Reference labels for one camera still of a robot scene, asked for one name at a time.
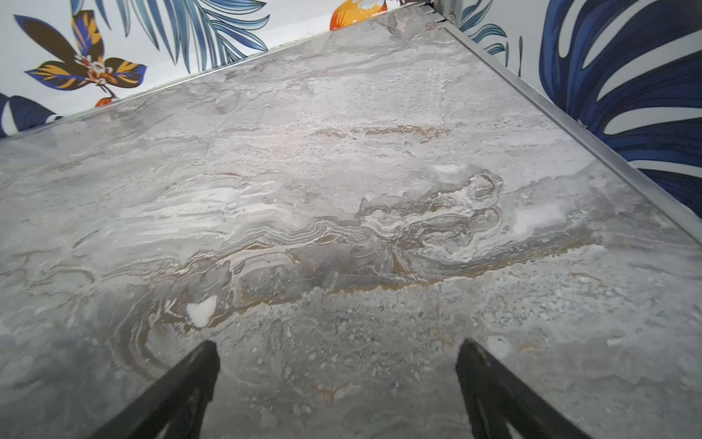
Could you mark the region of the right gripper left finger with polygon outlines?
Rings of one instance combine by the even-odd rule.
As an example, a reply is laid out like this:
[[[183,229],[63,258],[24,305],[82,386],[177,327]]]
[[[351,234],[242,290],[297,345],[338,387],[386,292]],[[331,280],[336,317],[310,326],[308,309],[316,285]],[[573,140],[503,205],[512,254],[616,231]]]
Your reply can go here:
[[[91,438],[199,438],[219,376],[217,344],[206,340]]]

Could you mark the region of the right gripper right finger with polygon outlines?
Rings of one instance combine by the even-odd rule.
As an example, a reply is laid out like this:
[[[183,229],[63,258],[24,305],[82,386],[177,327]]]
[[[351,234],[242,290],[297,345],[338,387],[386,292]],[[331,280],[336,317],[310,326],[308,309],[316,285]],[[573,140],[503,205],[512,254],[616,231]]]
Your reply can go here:
[[[475,438],[587,438],[588,435],[530,389],[472,338],[455,364]]]

